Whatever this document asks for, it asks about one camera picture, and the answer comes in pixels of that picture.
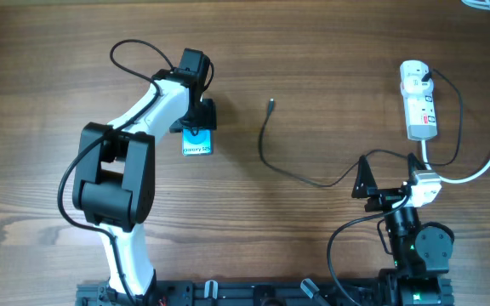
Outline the white USB charger plug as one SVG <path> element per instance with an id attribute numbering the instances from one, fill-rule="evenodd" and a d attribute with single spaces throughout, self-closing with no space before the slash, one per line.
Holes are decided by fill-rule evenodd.
<path id="1" fill-rule="evenodd" d="M 431 80 L 431 73 L 401 74 L 400 89 L 404 98 L 431 95 L 434 89 L 434 83 Z"/>

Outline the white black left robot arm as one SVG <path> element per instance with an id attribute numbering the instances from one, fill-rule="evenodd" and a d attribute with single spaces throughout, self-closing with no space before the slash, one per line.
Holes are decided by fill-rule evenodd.
<path id="1" fill-rule="evenodd" d="M 101 236 L 110 267 L 102 301 L 156 301 L 157 272 L 144 228 L 155 195 L 155 149 L 166 133 L 181 133 L 184 156 L 212 154 L 216 108 L 203 93 L 213 76 L 212 65 L 161 70 L 127 112 L 82 130 L 77 157 L 61 181 L 74 179 L 71 200 L 84 214 L 82 227 Z"/>

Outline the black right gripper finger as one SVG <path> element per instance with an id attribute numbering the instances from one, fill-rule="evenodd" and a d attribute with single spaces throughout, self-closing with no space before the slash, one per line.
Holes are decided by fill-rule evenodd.
<path id="1" fill-rule="evenodd" d="M 376 196 L 378 194 L 378 186 L 373 177 L 368 159 L 365 156 L 360 156 L 357 166 L 356 181 L 351 197 L 361 199 Z"/>
<path id="2" fill-rule="evenodd" d="M 407 155 L 407 171 L 408 177 L 412 178 L 415 171 L 423 171 L 426 167 L 423 162 L 421 162 L 414 153 L 409 153 Z"/>

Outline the white power strip socket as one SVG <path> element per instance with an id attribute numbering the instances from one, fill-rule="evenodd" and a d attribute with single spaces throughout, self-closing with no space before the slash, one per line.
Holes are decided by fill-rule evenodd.
<path id="1" fill-rule="evenodd" d="M 405 60 L 400 65 L 403 73 L 430 72 L 429 66 L 422 61 Z M 412 141 L 433 139 L 437 135 L 437 120 L 433 92 L 431 95 L 403 98 L 407 138 Z"/>

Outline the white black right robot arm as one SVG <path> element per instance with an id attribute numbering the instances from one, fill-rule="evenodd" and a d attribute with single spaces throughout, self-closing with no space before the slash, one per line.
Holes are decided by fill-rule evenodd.
<path id="1" fill-rule="evenodd" d="M 385 252 L 395 267 L 377 278 L 378 305 L 453 305 L 453 287 L 443 276 L 449 271 L 454 233 L 437 222 L 423 223 L 418 209 L 433 202 L 442 188 L 440 177 L 413 154 L 407 156 L 409 179 L 400 187 L 380 189 L 365 156 L 358 161 L 351 196 L 365 198 L 367 213 L 383 214 L 389 243 Z"/>

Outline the blue screen smartphone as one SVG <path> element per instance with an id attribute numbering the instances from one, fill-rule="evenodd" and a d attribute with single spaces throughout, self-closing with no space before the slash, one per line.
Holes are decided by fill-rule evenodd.
<path id="1" fill-rule="evenodd" d="M 184 156 L 206 156 L 213 153 L 210 130 L 184 130 L 182 135 L 182 154 Z"/>

